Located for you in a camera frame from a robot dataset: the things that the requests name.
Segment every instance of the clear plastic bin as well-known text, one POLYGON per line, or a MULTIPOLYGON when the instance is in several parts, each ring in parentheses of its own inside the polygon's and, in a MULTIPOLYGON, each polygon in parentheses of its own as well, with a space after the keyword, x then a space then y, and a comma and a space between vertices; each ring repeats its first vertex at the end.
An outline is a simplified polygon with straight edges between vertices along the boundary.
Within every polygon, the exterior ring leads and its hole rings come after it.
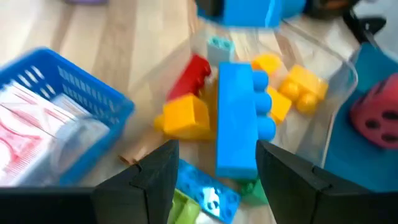
MULTIPOLYGON (((193 35, 133 88, 132 100, 137 106, 132 122, 134 124, 133 136, 139 135, 152 125, 155 116, 162 112, 166 95, 190 60, 191 54, 197 53, 206 57, 207 40, 213 35, 218 35, 234 42, 236 60, 239 61, 249 62, 255 56, 264 53, 272 52, 279 55, 285 67, 281 68, 275 77, 271 77, 270 85, 273 87, 278 87, 287 71, 295 64, 303 65, 329 83, 326 98, 319 104, 315 115, 311 117, 301 115, 292 105, 285 121, 278 126, 277 136, 273 141, 274 144, 323 167, 330 124, 335 112, 356 87, 358 76, 353 65, 345 61, 338 53, 311 37, 304 36, 305 34, 298 34, 293 29, 295 28, 288 24, 284 24, 277 32, 227 31, 219 27, 207 26, 193 35)), ((198 146, 194 144, 187 142, 184 143, 184 147, 197 148, 198 146)), ((193 163, 200 161, 199 168, 209 170, 209 167, 201 164, 201 159, 193 161, 195 157, 187 151, 193 153, 192 150, 182 149, 180 150, 182 158, 193 163)))

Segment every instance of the green toy block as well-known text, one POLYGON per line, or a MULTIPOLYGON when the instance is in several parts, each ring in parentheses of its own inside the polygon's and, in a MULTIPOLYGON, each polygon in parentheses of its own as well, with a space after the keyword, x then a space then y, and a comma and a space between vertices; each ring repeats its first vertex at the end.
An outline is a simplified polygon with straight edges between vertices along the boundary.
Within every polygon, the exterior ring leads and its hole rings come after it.
POLYGON ((260 179, 248 183, 241 190, 242 201, 250 205, 267 205, 268 199, 262 188, 260 179))
POLYGON ((194 224, 201 208, 196 201, 175 189, 167 224, 194 224))

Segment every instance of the wooden floor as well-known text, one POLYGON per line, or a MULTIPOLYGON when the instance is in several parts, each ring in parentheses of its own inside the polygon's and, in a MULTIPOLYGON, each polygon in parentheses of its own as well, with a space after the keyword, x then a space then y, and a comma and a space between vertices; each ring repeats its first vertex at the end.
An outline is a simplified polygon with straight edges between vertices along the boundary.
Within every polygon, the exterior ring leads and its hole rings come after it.
MULTIPOLYGON (((358 46, 341 21, 299 19, 292 24, 333 46, 344 58, 358 46)), ((191 0, 110 0, 106 6, 74 6, 61 0, 0 0, 0 65, 34 47, 46 46, 131 97, 146 73, 201 26, 191 0)), ((266 36, 265 41, 276 52, 305 60, 305 47, 283 36, 266 36)), ((236 50, 243 54, 245 44, 237 45, 236 50)), ((204 213, 197 220, 214 222, 204 213)), ((269 206, 241 206, 233 223, 274 222, 269 206)))

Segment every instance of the red toy block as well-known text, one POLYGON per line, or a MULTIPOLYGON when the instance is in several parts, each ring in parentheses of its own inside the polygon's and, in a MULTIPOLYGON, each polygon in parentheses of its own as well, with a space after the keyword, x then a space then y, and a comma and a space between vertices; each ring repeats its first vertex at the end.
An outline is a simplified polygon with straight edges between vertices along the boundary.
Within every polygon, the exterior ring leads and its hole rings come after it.
POLYGON ((398 149, 398 73, 374 86, 351 109, 354 127, 386 149, 398 149))
POLYGON ((211 68, 209 62, 205 58, 193 54, 181 77, 167 95, 167 101, 188 93, 198 96, 199 90, 205 85, 205 77, 210 74, 211 68))

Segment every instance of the red dice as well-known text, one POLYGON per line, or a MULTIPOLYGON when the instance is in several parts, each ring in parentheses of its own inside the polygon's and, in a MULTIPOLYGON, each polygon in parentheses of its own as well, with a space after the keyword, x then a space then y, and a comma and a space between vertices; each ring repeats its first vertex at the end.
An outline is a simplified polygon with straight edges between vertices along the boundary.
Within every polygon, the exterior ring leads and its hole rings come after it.
POLYGON ((167 95, 167 101, 176 99, 188 93, 198 96, 199 90, 205 85, 205 77, 211 74, 209 62, 197 55, 192 55, 187 67, 167 95))
POLYGON ((351 109, 354 127, 386 149, 398 149, 398 73, 374 86, 351 109))

